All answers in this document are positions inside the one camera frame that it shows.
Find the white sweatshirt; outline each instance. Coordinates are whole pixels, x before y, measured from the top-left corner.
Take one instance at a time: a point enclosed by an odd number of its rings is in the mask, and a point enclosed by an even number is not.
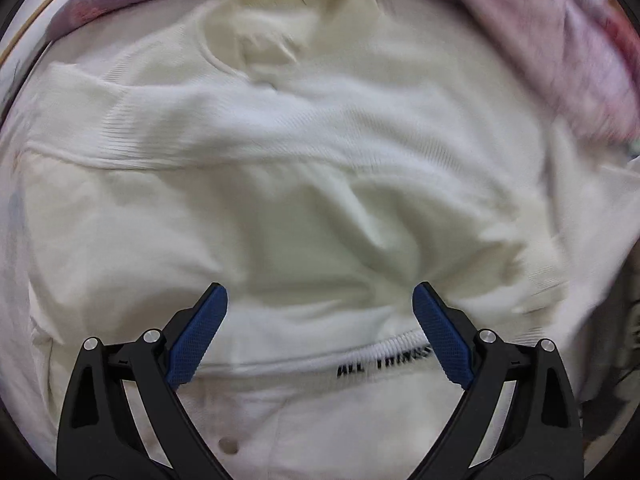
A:
[[[101,75],[50,66],[20,171],[53,412],[85,338],[210,282],[216,374],[414,348],[423,280],[478,326],[562,298],[546,108],[471,20],[403,1],[419,28],[376,0],[212,0]]]

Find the laundry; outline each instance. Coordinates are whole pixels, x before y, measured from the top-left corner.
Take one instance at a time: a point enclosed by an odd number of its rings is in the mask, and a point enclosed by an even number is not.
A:
[[[144,1],[69,0],[49,39]],[[466,6],[575,135],[618,143],[640,136],[640,40],[618,10],[592,0],[442,1]]]
[[[411,351],[423,280],[485,325],[562,299],[540,184],[554,120],[488,40],[433,0],[391,0],[412,24],[307,1],[321,19],[290,64],[246,65],[242,0],[212,0],[100,75],[43,74],[19,166],[54,420],[88,334],[135,338],[213,281],[229,312],[201,374]]]

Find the metal pivot screw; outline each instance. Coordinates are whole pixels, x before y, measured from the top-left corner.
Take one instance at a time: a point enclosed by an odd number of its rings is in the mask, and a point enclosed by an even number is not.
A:
[[[160,332],[158,330],[147,330],[145,335],[142,336],[142,339],[144,339],[146,343],[155,343],[160,339]]]
[[[485,343],[495,343],[497,336],[495,332],[491,332],[491,330],[482,330],[480,333],[480,339]]]
[[[556,345],[553,341],[549,341],[549,339],[543,339],[540,342],[540,346],[545,352],[553,352],[556,349]]]
[[[98,340],[95,337],[90,337],[84,342],[82,346],[84,347],[85,350],[93,350],[95,347],[98,346]]]

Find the blue gripper pad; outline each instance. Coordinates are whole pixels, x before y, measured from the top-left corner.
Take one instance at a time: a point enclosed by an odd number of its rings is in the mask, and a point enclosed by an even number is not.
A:
[[[166,381],[176,390],[191,381],[213,336],[226,315],[227,294],[217,286],[174,343],[169,354]]]
[[[415,317],[449,381],[468,390],[474,380],[471,349],[424,285],[414,288],[413,304]]]

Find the purple cloth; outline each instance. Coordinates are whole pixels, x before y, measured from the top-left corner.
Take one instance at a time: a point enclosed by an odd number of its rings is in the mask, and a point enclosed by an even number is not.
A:
[[[48,38],[144,1],[69,0],[53,17]],[[578,136],[640,138],[640,40],[612,9],[590,0],[461,1]]]

